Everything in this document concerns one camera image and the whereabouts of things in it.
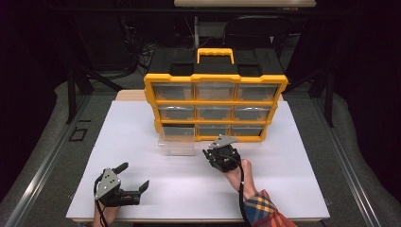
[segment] plaid shirt sleeve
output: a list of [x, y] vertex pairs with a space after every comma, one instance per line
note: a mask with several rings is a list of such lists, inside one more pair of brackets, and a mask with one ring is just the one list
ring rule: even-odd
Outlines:
[[266, 190], [256, 193], [247, 199], [244, 204], [245, 213], [253, 227], [296, 226], [277, 210]]

